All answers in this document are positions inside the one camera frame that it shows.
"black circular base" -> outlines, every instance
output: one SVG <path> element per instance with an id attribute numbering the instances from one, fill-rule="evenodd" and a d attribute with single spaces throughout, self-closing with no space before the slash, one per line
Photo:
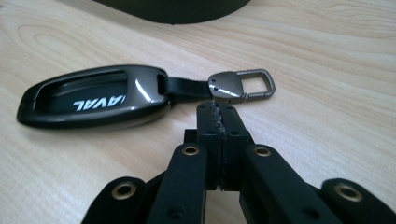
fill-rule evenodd
<path id="1" fill-rule="evenodd" d="M 93 0 L 148 21 L 187 24 L 226 16 L 249 0 Z"/>

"key fob case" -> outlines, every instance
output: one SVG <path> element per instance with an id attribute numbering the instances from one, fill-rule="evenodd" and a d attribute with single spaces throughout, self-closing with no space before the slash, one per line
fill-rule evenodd
<path id="1" fill-rule="evenodd" d="M 170 107 L 159 94 L 166 73 L 145 65 L 84 70 L 40 82 L 22 96 L 17 120 L 37 128 L 85 128 L 124 121 L 138 125 Z"/>

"black strap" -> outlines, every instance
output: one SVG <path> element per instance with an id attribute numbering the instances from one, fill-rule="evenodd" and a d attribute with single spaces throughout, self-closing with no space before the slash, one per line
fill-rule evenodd
<path id="1" fill-rule="evenodd" d="M 168 95 L 172 103 L 193 102 L 212 97 L 207 81 L 168 77 L 160 85 L 160 94 Z"/>

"light wood surface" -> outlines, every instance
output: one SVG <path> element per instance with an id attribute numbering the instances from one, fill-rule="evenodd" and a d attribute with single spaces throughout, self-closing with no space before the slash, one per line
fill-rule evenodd
<path id="1" fill-rule="evenodd" d="M 196 80 L 267 69 L 276 94 L 235 105 L 255 142 L 313 186 L 350 179 L 396 210 L 394 1 L 252 0 L 215 21 L 169 25 L 88 0 L 0 0 L 0 223 L 79 223 L 109 181 L 166 169 L 184 130 L 196 128 L 198 103 L 107 132 L 15 119 L 37 82 L 125 63 Z M 208 192 L 205 219 L 246 222 L 238 194 Z"/>

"keychain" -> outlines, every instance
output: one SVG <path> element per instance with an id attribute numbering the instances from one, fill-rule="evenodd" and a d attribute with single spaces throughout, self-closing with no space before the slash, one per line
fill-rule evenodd
<path id="1" fill-rule="evenodd" d="M 245 93 L 242 79 L 260 77 L 267 91 Z M 138 125 L 163 115 L 172 104 L 213 99 L 235 104 L 262 100 L 275 92 L 264 69 L 222 72 L 208 81 L 169 77 L 160 68 L 116 65 L 83 70 L 40 82 L 26 91 L 17 120 L 25 125 L 69 129 L 132 121 Z"/>

